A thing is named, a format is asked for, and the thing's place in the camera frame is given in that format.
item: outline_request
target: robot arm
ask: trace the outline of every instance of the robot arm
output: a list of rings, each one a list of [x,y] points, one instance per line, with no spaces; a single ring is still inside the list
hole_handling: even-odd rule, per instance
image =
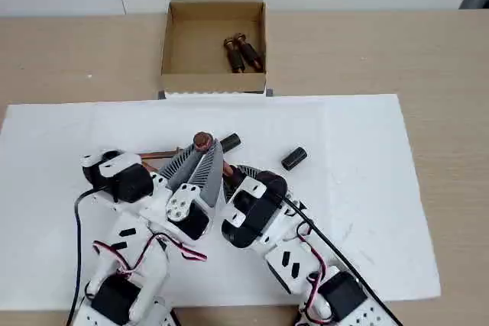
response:
[[[158,297],[168,275],[165,250],[173,245],[190,260],[206,260],[190,247],[212,225],[222,162],[221,144],[207,133],[198,133],[156,172],[133,153],[110,150],[83,158],[97,196],[120,215],[105,241],[94,241],[99,261],[75,326],[177,324]]]
[[[233,246],[263,257],[282,287],[303,300],[295,326],[401,325],[337,249],[312,245],[307,207],[282,177],[225,164],[224,188],[222,234]],[[325,254],[333,260],[327,263]]]
[[[83,172],[120,216],[106,242],[94,242],[100,258],[75,326],[178,325],[158,296],[168,272],[165,250],[174,245],[186,258],[206,259],[189,247],[212,225],[222,177],[222,234],[263,257],[285,291],[302,299],[295,326],[402,326],[332,245],[314,247],[311,229],[318,230],[285,179],[229,166],[207,133],[156,172],[137,154],[116,150],[85,156]]]

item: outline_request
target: wooden tabletop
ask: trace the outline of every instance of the wooden tabletop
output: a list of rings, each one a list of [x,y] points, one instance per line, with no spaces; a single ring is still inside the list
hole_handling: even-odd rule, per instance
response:
[[[164,22],[163,15],[0,19],[0,120],[13,102],[155,98]],[[439,299],[391,304],[406,325],[489,319],[488,26],[489,11],[267,16],[275,94],[400,97],[442,282]],[[286,326],[295,308],[177,313],[183,325]],[[0,324],[63,325],[65,316],[0,312]]]

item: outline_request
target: open cardboard box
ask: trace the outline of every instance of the open cardboard box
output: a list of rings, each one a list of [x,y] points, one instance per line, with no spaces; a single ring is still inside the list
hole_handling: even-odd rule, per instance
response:
[[[233,74],[223,41],[242,32],[261,55],[264,71],[246,65]],[[166,93],[262,93],[266,76],[265,4],[262,1],[171,1],[168,8],[162,89]]]

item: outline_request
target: black servo housing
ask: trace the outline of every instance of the black servo housing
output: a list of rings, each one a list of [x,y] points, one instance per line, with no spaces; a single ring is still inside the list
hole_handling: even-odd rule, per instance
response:
[[[229,180],[231,182],[227,183],[236,189],[241,184],[242,179],[232,177]],[[261,198],[256,199],[246,191],[239,191],[234,199],[235,207],[246,215],[243,224],[237,228],[227,220],[222,222],[222,235],[237,248],[250,246],[254,240],[262,235],[268,221],[281,208],[282,198],[287,193],[287,182],[275,173],[261,171],[255,179],[267,187]]]
[[[104,177],[100,173],[100,165],[119,156],[121,152],[110,150],[102,155],[102,159],[90,167],[83,167],[83,174],[94,189],[102,189],[110,194],[114,202],[136,202],[151,195],[154,190],[150,173],[141,164],[133,164],[113,177]]]

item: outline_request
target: white foam board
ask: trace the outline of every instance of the white foam board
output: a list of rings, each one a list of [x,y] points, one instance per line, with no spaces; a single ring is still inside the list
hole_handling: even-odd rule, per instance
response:
[[[419,199],[410,145],[395,95],[307,98],[176,98],[10,106],[0,135],[0,309],[65,309],[73,296],[73,200],[89,188],[87,151],[184,147],[197,131],[237,132],[230,163],[269,169],[289,183],[386,300],[439,295],[439,276]],[[296,146],[309,156],[285,171]],[[92,240],[115,214],[85,200],[83,282],[94,269]],[[164,292],[174,305],[294,303],[253,252],[228,244],[219,219],[198,249],[207,263],[170,252]]]

